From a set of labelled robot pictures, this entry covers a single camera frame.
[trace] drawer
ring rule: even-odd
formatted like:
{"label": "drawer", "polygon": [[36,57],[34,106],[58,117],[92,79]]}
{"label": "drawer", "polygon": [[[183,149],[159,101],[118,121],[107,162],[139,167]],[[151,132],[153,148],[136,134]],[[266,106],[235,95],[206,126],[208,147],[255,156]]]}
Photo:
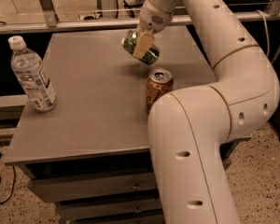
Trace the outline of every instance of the drawer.
{"label": "drawer", "polygon": [[74,224],[164,224],[162,210],[74,221]]}
{"label": "drawer", "polygon": [[87,200],[61,202],[57,204],[57,213],[67,220],[122,214],[140,214],[150,210],[160,210],[158,191],[138,191]]}
{"label": "drawer", "polygon": [[156,189],[153,172],[100,173],[33,180],[28,188],[45,203]]}

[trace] green can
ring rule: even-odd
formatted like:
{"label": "green can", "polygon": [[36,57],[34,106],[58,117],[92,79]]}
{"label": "green can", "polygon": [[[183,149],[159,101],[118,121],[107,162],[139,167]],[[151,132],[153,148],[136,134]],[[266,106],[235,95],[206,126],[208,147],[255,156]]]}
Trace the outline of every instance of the green can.
{"label": "green can", "polygon": [[[121,41],[121,45],[124,47],[125,50],[127,50],[130,54],[133,55],[134,48],[137,44],[137,37],[138,33],[136,31],[128,31],[126,36],[123,37]],[[151,65],[154,62],[156,62],[159,58],[160,51],[159,49],[155,46],[152,45],[151,48],[147,51],[147,53],[141,58],[138,59],[142,63]]]}

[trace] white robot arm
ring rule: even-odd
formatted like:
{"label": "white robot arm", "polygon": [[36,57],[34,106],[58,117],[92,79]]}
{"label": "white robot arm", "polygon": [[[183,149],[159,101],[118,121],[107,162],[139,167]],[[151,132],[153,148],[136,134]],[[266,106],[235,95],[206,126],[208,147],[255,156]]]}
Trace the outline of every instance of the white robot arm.
{"label": "white robot arm", "polygon": [[[217,82],[170,92],[152,107],[148,137],[166,224],[238,224],[219,147],[273,114],[278,78],[222,0],[182,0]],[[179,0],[146,0],[134,57],[171,19]]]}

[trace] plastic bottle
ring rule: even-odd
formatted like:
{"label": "plastic bottle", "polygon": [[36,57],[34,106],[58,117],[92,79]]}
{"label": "plastic bottle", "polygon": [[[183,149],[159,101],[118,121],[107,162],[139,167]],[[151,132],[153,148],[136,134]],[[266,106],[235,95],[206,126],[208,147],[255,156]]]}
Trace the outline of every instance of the plastic bottle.
{"label": "plastic bottle", "polygon": [[11,68],[32,106],[42,112],[54,108],[57,104],[56,93],[40,56],[28,49],[19,35],[12,36],[8,43],[13,50]]}

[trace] desk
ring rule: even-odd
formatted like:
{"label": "desk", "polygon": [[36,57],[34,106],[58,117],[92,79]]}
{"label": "desk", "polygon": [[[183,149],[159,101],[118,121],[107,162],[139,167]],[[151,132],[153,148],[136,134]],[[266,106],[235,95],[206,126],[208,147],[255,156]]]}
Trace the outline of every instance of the desk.
{"label": "desk", "polygon": [[35,195],[78,223],[162,223],[147,140],[147,76],[168,69],[174,90],[215,81],[186,27],[156,35],[161,56],[151,66],[123,49],[126,32],[52,36],[44,63],[58,104],[47,113],[25,106],[5,158],[30,177]]}

